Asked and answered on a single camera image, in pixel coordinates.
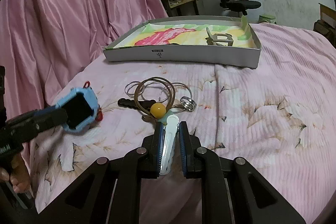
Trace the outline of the person's left hand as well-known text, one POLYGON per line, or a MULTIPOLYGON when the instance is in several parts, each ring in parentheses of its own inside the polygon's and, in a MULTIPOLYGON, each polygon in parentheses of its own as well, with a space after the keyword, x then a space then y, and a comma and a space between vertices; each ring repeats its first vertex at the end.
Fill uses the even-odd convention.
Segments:
POLYGON ((24 193, 30 189, 30 175, 21 153, 14 156, 11 162, 12 171, 1 168, 1 182, 11 182, 15 193, 24 193))

